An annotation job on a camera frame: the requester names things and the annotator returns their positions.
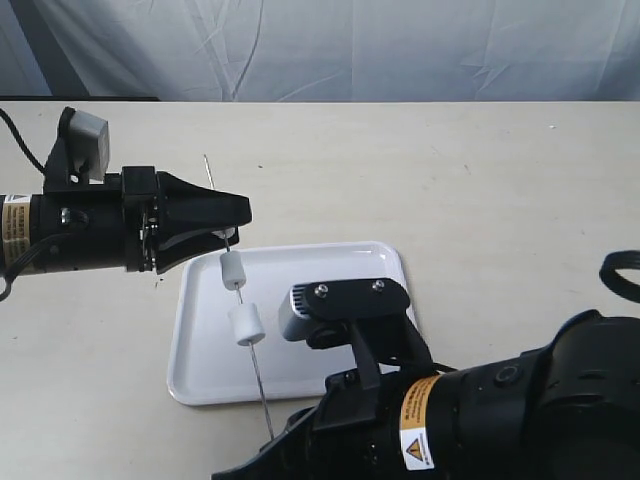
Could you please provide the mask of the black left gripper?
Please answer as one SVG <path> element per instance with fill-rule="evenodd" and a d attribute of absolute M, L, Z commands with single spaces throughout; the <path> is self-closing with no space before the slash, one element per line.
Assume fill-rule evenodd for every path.
<path fill-rule="evenodd" d="M 50 240 L 33 261 L 38 273 L 123 267 L 154 267 L 149 219 L 157 197 L 163 234 L 204 232 L 157 250 L 157 273 L 239 242 L 238 228 L 250 223 L 248 197 L 206 189 L 151 166 L 124 167 L 100 184 L 47 182 L 37 197 L 31 239 Z M 235 227 L 230 239 L 212 234 Z"/>

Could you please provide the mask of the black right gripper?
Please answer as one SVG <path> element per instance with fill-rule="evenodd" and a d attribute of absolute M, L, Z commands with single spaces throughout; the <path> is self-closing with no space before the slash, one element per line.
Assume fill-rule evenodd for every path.
<path fill-rule="evenodd" d="M 357 370 L 326 379 L 316 407 L 291 415 L 283 431 L 244 464 L 211 479 L 398 479 L 405 473 L 399 417 L 405 376 L 381 374 L 366 388 Z"/>

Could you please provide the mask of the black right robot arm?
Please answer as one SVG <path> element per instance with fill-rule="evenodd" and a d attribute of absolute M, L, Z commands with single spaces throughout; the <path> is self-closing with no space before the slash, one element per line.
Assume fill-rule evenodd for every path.
<path fill-rule="evenodd" d="M 318 396 L 226 479 L 635 479 L 639 322 L 587 310 L 552 340 L 455 369 L 414 321 L 398 253 L 380 242 L 237 251 L 203 234 L 184 266 L 168 387 L 189 406 Z"/>

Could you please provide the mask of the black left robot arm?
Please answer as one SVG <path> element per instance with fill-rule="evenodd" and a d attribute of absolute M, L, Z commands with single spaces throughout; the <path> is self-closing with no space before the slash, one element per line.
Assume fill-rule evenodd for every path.
<path fill-rule="evenodd" d="M 24 274 L 123 268 L 163 274 L 239 241 L 247 197 L 190 184 L 150 166 L 101 184 L 61 182 L 1 198 L 1 270 Z"/>

